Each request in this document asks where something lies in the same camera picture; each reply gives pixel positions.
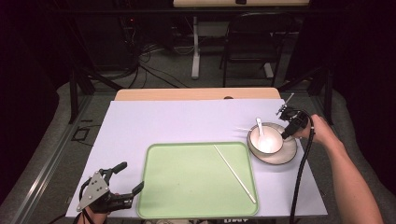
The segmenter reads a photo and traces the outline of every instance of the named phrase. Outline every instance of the white chopstick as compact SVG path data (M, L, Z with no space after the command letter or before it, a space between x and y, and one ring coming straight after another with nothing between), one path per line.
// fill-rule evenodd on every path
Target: white chopstick
M242 188L244 188L245 192L247 193L247 195L250 197L251 201L253 203L256 203L256 200L253 198L253 196L250 194L250 192L248 191L247 187L245 187L244 183L242 183L241 179L239 179L239 176L236 174L236 172L233 170L233 167L231 167L231 165L227 162L227 160L223 157L223 155L221 154L221 152L219 151L218 147L216 147L216 145L213 145L216 150L218 151L218 153L220 154L220 156L223 158L223 160L225 161L225 163L227 164L228 168L230 168L230 170L233 172L233 175L236 177L236 179L238 180L239 184L241 184Z
M238 128L236 127L237 130L241 130L241 131L247 131L247 132L251 132L251 129L245 129L245 128Z

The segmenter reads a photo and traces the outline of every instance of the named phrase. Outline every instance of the black chair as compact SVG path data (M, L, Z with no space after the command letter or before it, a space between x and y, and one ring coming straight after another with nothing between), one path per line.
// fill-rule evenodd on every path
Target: black chair
M245 13L230 21L225 36L220 69L224 64L223 87L227 63L276 63L271 86L274 86L285 37L294 25L287 13Z

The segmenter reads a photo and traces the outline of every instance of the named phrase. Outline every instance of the white table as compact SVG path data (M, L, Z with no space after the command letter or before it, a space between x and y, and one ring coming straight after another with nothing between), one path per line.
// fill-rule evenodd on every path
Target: white table
M235 99L222 100L224 96ZM192 100L181 100L189 97ZM110 179L110 188L112 192L128 193L142 180L146 150L152 144L221 141L246 143L247 132L237 130L236 127L251 128L257 117L264 122L286 126L287 123L276 116L276 111L283 103L273 88L119 92L106 113L66 216L75 217L78 214L76 208L79 188L94 171L127 161L128 167ZM290 214L297 170L303 156L302 146L297 142L296 157L283 165L267 164L251 155L259 201L259 211L255 217L287 217ZM138 197L135 197L131 209L115 211L110 216L139 218L136 213L137 200ZM326 208L307 163L296 216L324 215L327 215Z
M245 5L238 5L235 0L174 0L174 7L307 7L309 0L247 0ZM204 22L205 28L199 29L197 17L193 18L194 55L192 59L191 78L199 77L200 52L198 46L199 35L222 36L225 35L228 22L216 22L208 24ZM272 70L269 64L265 65L268 77L272 77Z

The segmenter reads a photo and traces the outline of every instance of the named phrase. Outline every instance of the chopstick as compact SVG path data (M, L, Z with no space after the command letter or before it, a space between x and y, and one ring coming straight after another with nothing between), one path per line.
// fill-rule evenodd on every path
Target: chopstick
M256 200L253 198L253 196L250 194L250 192L248 191L247 187L244 185L244 183L242 182L242 180L239 178L239 176L236 174L236 172L233 170L233 167L231 167L231 165L227 162L227 160L224 158L224 156L221 154L221 152L219 151L218 147L216 147L216 145L213 145L216 150L218 151L218 153L220 154L220 156L223 158L223 160L225 161L225 163L227 164L228 168L230 168L231 172L233 172L233 175L236 177L236 179L238 180L239 184L241 184L242 188L244 188L245 192L247 193L247 195L250 197L251 201L253 203L256 203Z

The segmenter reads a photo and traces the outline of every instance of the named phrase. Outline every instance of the human arm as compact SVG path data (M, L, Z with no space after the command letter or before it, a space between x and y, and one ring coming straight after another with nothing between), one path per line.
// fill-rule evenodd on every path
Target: human arm
M85 210L87 211L88 216L90 216L94 224L105 223L107 214L94 213L89 206L86 207ZM81 214L81 216L79 216L78 219L78 224L87 224L87 223L90 223L90 221L85 216L83 216L83 214Z
M347 155L344 144L324 118L313 115L314 141L322 144L332 166L333 187L343 223L383 223L375 198L361 173ZM308 137L309 127L295 137Z

